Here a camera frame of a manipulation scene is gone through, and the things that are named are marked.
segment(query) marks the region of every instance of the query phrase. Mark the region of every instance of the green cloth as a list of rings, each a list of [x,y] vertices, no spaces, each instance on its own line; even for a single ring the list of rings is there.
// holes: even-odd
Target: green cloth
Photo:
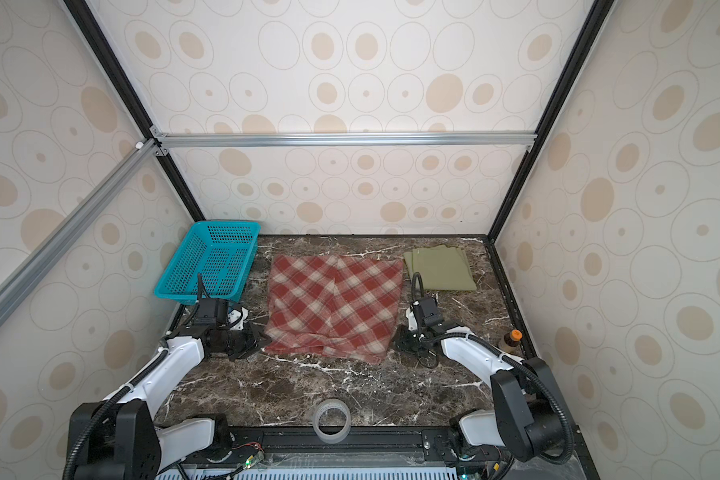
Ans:
[[[403,253],[408,276],[422,275],[424,290],[475,291],[467,254],[461,247],[438,245]]]

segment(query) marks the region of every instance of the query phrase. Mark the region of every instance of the marble table surface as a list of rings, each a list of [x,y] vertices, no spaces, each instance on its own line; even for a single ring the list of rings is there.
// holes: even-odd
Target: marble table surface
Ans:
[[[277,254],[340,254],[400,259],[414,247],[462,246],[476,292],[436,292],[446,318],[496,343],[511,326],[480,238],[262,236],[240,303],[253,322],[266,324],[267,279]],[[405,274],[398,323],[407,323],[410,280]],[[201,413],[225,413],[231,426],[306,426],[320,402],[340,398],[355,426],[441,426],[472,408],[492,408],[490,389],[461,365],[441,359],[427,369],[390,349],[380,365],[310,355],[269,355],[207,360],[190,371],[156,417],[169,426]]]

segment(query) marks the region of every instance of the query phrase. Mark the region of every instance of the red plaid cloth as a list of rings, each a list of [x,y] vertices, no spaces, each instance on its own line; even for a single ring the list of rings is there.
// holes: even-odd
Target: red plaid cloth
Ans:
[[[403,262],[285,256],[269,272],[271,353],[317,353],[381,363],[392,338]]]

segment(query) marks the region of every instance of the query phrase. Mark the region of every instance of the wall panel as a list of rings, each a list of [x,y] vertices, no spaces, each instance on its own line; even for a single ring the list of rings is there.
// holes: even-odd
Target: wall panel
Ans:
[[[2,325],[0,480],[60,478],[72,411],[152,357],[176,305],[154,288],[191,223],[148,160]]]
[[[162,131],[533,130],[589,2],[101,0]]]
[[[0,0],[0,284],[140,138],[52,0]]]
[[[175,148],[207,218],[265,234],[485,234],[523,145]]]
[[[616,6],[497,247],[600,476],[720,478],[720,1]]]

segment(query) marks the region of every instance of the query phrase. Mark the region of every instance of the mesh basket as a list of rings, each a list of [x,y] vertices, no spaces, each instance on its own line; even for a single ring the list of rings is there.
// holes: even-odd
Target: mesh basket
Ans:
[[[155,295],[192,305],[197,300],[197,274],[211,296],[240,300],[256,256],[261,227],[253,222],[197,222],[184,237],[155,287]]]

